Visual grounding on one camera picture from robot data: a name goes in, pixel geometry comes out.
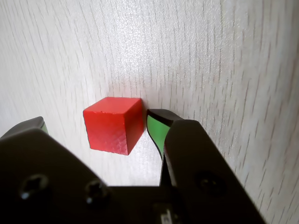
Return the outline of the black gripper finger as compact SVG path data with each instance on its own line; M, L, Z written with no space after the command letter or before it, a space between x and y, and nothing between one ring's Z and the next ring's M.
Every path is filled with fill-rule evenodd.
M42 117L0 139L3 224L114 224L104 183L45 131Z
M202 125L166 109L147 110L163 157L160 182L179 193L186 224L262 224L264 219Z

